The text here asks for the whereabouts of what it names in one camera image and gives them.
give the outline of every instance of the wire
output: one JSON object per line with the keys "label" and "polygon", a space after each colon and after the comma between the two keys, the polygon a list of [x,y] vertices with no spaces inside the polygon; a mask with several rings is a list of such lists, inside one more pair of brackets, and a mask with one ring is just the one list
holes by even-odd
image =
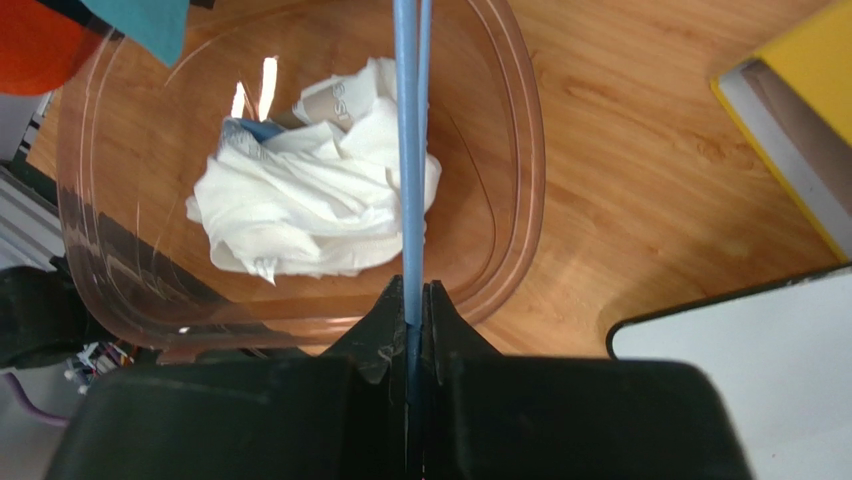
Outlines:
{"label": "wire", "polygon": [[18,377],[16,377],[14,373],[4,373],[3,379],[6,380],[6,383],[9,385],[9,388],[12,389],[12,394],[15,396],[15,400],[18,401],[18,404],[21,405],[24,411],[27,412],[30,416],[42,423],[52,425],[54,427],[68,426],[69,420],[67,417],[47,413],[44,410],[41,410],[35,405],[33,405],[33,402],[30,401],[30,398],[27,396],[27,392],[24,391],[24,387],[21,385],[21,382],[18,380]]}

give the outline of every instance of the transparent plastic bin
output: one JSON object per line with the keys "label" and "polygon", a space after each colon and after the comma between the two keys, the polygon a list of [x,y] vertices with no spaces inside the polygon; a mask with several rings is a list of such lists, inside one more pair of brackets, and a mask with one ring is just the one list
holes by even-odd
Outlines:
{"label": "transparent plastic bin", "polygon": [[[362,317],[399,258],[357,277],[277,277],[210,262],[184,201],[238,80],[254,101],[278,57],[271,114],[301,90],[393,57],[390,0],[217,0],[191,8],[174,68],[103,25],[63,90],[58,148],[68,261],[95,317],[129,342],[192,355],[328,345]],[[504,0],[435,0],[429,151],[443,166],[426,216],[425,278],[481,321],[514,291],[538,243],[544,141],[532,65]]]}

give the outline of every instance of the wooden table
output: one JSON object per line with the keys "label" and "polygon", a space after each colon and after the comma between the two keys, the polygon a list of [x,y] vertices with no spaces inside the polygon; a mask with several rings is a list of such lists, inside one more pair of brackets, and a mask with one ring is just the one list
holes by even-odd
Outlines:
{"label": "wooden table", "polygon": [[[479,325],[511,353],[604,355],[617,321],[837,263],[708,79],[826,0],[514,0],[547,139],[538,254]],[[57,112],[30,161],[55,176]]]}

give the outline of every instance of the yellow book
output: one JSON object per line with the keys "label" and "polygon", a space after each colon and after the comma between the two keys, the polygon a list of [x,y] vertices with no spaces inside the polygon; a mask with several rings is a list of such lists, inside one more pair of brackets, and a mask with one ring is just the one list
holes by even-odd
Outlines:
{"label": "yellow book", "polygon": [[852,258],[852,0],[758,49],[712,88],[831,249]]}

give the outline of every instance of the crumpled white tissue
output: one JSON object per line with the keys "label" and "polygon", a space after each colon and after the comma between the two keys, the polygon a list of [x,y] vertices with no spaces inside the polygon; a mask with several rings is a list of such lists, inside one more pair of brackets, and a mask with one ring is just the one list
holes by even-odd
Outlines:
{"label": "crumpled white tissue", "polygon": [[[225,119],[186,202],[213,265],[274,284],[275,275],[357,275],[402,251],[395,68],[370,59],[305,89],[293,113],[309,125],[263,143]],[[440,174],[427,155],[426,210]]]}

